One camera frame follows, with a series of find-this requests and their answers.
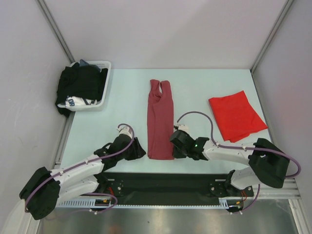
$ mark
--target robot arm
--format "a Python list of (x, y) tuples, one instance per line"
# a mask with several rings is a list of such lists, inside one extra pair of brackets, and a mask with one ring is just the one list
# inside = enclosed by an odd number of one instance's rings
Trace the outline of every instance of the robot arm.
[(123, 150), (132, 141), (129, 127), (119, 130), (119, 136), (113, 143), (108, 143), (85, 160), (66, 168), (47, 170), (45, 167), (35, 171), (19, 194), (25, 201), (31, 193), (46, 179), (49, 180), (29, 200), (26, 208), (35, 220), (46, 217), (58, 204), (82, 194), (100, 189), (103, 178), (99, 174), (114, 167), (122, 159), (133, 160), (146, 153), (135, 137), (131, 146), (114, 157), (99, 159)]
[(174, 144), (174, 157), (190, 157), (194, 160), (225, 160), (245, 164), (249, 166), (242, 170), (233, 170), (228, 175), (228, 188), (243, 190), (248, 186), (260, 182), (273, 187), (282, 188), (286, 176), (289, 160), (278, 154), (265, 151), (252, 151), (246, 148), (272, 149), (279, 152), (276, 146), (266, 139), (259, 138), (253, 145), (227, 144), (227, 148), (220, 148), (207, 137), (192, 139), (185, 130), (185, 125), (171, 136)]
[[(102, 172), (114, 167), (119, 160), (132, 160), (145, 155), (138, 139), (133, 142), (129, 127), (119, 131), (119, 136), (113, 143), (108, 143), (94, 152), (85, 160), (68, 168), (48, 171), (46, 168), (38, 169), (20, 193), (20, 198), (28, 200), (27, 210), (34, 219), (46, 217), (58, 204), (82, 194), (98, 192), (105, 184)], [(274, 149), (280, 151), (265, 139), (258, 139), (254, 145), (229, 146), (233, 149), (220, 148), (207, 137), (199, 137), (196, 140), (179, 126), (173, 133), (170, 141), (174, 144), (174, 157), (190, 157), (194, 160), (226, 160), (245, 164), (249, 167), (243, 170), (231, 171), (224, 183), (225, 194), (237, 197), (246, 187), (260, 182), (274, 188), (282, 188), (287, 172), (289, 160), (273, 153), (253, 151), (251, 147)], [(123, 150), (131, 143), (131, 146), (121, 154), (114, 157), (102, 158)], [(36, 193), (45, 180), (50, 179)], [(215, 193), (214, 182), (209, 182), (210, 196), (221, 197)]]

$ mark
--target black joint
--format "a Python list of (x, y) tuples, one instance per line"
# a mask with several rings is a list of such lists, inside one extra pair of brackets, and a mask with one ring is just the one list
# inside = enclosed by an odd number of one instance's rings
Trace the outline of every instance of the black joint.
[(98, 187), (94, 191), (94, 193), (99, 193), (99, 194), (106, 193), (107, 185), (108, 185), (108, 179), (106, 178), (104, 173), (94, 175), (94, 177), (97, 179), (97, 182), (98, 182)]
[[(32, 191), (51, 176), (50, 173), (45, 167), (36, 170), (20, 192), (19, 197), (27, 200)], [(59, 182), (51, 179), (34, 194), (27, 204), (27, 210), (35, 220), (46, 217), (55, 208), (59, 190)]]
[(229, 174), (225, 180), (225, 184), (224, 184), (226, 191), (231, 196), (235, 196), (237, 193), (240, 193), (240, 190), (231, 184), (231, 179), (232, 179), (234, 172), (235, 172), (235, 170), (232, 170), (229, 172)]
[[(266, 139), (259, 138), (254, 144), (256, 148), (272, 149), (282, 152)], [(289, 159), (266, 151), (254, 150), (249, 156), (249, 165), (259, 180), (273, 188), (282, 188), (287, 173)]]
[(209, 138), (199, 137), (196, 140), (182, 130), (176, 130), (170, 137), (170, 142), (174, 145), (174, 158), (190, 157), (194, 160), (207, 160), (203, 155), (204, 145)]
[[(94, 151), (94, 154), (99, 157), (108, 156), (108, 155), (111, 155), (118, 151), (123, 150), (129, 145), (130, 142), (131, 142), (131, 137), (129, 137), (126, 134), (119, 134), (119, 136), (115, 138), (113, 143), (108, 143), (104, 145), (102, 148)], [(108, 158), (102, 159), (102, 163), (104, 164), (103, 172), (110, 168), (115, 167), (116, 164), (122, 159), (134, 160), (134, 159), (143, 157), (145, 154), (146, 152), (141, 147), (138, 141), (138, 138), (135, 137), (131, 146), (127, 150), (125, 150), (121, 154), (118, 154), (114, 157), (108, 157)]]

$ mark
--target red cloth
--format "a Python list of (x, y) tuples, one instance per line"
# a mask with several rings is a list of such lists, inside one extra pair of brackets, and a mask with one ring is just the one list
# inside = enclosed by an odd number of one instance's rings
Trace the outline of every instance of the red cloth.
[(147, 107), (147, 137), (150, 159), (172, 160), (174, 133), (174, 102), (169, 81), (152, 79)]
[(250, 133), (268, 128), (249, 104), (244, 91), (226, 97), (213, 97), (209, 103), (224, 140), (237, 142)]

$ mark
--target folded red shirt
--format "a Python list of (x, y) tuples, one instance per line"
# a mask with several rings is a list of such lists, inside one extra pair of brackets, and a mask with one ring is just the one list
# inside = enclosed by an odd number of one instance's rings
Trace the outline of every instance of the folded red shirt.
[(249, 104), (244, 91), (226, 97), (213, 97), (209, 103), (224, 140), (237, 142), (250, 133), (268, 128)]

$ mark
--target white wall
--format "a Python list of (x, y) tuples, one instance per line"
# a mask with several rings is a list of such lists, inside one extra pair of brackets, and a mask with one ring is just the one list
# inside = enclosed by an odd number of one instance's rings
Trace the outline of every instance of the white wall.
[(286, 0), (46, 0), (76, 59), (250, 69)]
[(255, 72), (278, 145), (302, 165), (300, 194), (312, 219), (312, 1), (295, 1)]
[(65, 118), (54, 106), (69, 61), (34, 0), (0, 1), (0, 230), (33, 172), (49, 169)]

